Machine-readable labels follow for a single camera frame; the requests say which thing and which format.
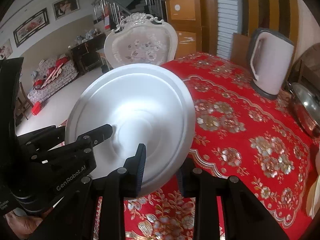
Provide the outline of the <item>framed portrait picture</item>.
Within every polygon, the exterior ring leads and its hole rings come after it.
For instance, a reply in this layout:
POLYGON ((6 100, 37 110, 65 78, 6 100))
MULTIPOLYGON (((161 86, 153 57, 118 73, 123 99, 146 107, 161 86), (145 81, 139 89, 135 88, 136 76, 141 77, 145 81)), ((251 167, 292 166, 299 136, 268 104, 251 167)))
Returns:
POLYGON ((59 0, 53 3, 55 19, 58 20, 80 9, 78 0, 59 0))

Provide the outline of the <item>framed flower painting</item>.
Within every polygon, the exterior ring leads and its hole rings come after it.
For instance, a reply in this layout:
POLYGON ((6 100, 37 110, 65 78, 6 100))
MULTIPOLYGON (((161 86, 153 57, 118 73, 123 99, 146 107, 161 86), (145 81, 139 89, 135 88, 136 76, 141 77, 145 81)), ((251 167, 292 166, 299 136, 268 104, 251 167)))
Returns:
POLYGON ((31 16, 13 31, 16 47, 19 47, 27 39, 49 24, 47 8, 44 8, 31 16))

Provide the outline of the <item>red embroidered tablecloth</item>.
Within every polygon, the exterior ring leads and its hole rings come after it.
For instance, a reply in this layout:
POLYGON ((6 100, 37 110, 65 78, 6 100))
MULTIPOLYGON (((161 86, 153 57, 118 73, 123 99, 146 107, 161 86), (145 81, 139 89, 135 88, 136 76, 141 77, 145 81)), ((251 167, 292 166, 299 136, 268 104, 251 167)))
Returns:
MULTIPOLYGON (((206 53, 162 67, 187 85, 195 105, 195 136, 188 157, 216 177, 238 176, 289 239, 312 218, 305 211, 317 179, 319 139, 307 136, 289 112, 289 93, 274 101, 250 86, 248 70, 206 53)), ((126 239, 192 239, 195 198, 184 198, 176 176, 160 189, 124 201, 126 239)))

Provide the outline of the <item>large white foam bowl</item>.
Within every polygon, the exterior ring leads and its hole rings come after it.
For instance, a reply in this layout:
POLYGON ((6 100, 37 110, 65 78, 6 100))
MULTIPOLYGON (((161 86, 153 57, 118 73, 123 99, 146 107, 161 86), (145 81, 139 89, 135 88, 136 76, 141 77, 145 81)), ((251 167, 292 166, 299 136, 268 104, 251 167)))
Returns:
POLYGON ((107 176, 146 146, 140 195, 167 183, 181 167, 195 134, 195 108, 184 82, 153 64, 135 63, 96 79, 74 105, 66 125, 65 143, 108 124, 110 138, 93 148, 94 179, 107 176))

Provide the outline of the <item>steel pot with glass lid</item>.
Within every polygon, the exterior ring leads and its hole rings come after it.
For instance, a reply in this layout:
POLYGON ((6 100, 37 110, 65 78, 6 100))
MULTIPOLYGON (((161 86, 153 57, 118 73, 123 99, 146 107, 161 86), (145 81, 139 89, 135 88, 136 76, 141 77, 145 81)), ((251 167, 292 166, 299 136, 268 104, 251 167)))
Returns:
POLYGON ((287 83, 292 95, 291 108, 304 131, 319 138, 319 97, 300 83, 287 83))

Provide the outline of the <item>cardboard box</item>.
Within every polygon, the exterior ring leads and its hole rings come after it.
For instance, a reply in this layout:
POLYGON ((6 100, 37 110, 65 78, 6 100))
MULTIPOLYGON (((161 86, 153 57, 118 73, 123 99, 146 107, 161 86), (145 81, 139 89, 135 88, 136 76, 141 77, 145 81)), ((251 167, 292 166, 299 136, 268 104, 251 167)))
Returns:
POLYGON ((200 0, 165 0, 168 22, 175 29, 178 45, 175 57, 201 51, 202 24, 200 0))

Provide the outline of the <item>white electric kettle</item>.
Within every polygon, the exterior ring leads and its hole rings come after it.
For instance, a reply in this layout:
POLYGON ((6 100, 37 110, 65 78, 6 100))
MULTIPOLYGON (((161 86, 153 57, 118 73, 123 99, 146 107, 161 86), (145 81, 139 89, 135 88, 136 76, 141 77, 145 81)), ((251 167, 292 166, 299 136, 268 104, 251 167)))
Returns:
POLYGON ((261 96, 276 100, 294 52, 294 44, 278 31, 258 28, 253 32, 247 51, 252 88, 261 96))

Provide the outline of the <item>dark wooden sideboard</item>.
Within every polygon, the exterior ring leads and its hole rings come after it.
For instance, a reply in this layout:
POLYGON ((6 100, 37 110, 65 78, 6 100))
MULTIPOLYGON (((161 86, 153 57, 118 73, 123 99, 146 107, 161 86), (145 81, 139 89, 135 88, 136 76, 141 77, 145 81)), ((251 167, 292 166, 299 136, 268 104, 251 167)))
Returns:
POLYGON ((100 34, 69 50, 76 68, 81 75, 103 65, 97 51, 103 49, 105 39, 106 35, 100 34))

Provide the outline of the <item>staircase railing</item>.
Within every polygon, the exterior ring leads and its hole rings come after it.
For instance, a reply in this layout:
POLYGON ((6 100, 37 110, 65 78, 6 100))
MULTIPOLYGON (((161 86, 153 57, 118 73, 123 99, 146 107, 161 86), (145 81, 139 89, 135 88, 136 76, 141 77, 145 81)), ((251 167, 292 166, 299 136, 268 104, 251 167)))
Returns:
POLYGON ((108 8, 111 28, 136 12, 151 14, 158 17, 159 20, 167 21, 165 0, 133 0, 127 7, 116 0, 95 0, 92 5, 94 11, 93 23, 104 22, 106 18, 105 8, 108 8))

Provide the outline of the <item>floral covered sofa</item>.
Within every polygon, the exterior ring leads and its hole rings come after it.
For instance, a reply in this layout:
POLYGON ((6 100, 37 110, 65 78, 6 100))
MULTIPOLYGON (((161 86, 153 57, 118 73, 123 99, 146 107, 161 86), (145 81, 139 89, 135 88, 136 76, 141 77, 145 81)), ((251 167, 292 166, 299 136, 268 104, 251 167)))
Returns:
POLYGON ((34 105, 43 103, 61 88, 72 82, 79 72, 67 54, 60 54, 41 60, 37 70, 31 74, 32 88, 28 99, 34 105))

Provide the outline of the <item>white ornate chair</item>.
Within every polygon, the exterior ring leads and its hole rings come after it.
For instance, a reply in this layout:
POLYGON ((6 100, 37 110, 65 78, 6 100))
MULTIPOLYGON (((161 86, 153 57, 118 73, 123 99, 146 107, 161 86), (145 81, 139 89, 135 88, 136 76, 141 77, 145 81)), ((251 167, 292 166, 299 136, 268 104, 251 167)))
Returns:
POLYGON ((177 33, 169 23, 137 12, 111 30, 104 43, 104 55, 113 69, 133 63, 160 66, 174 59, 177 45, 177 33))

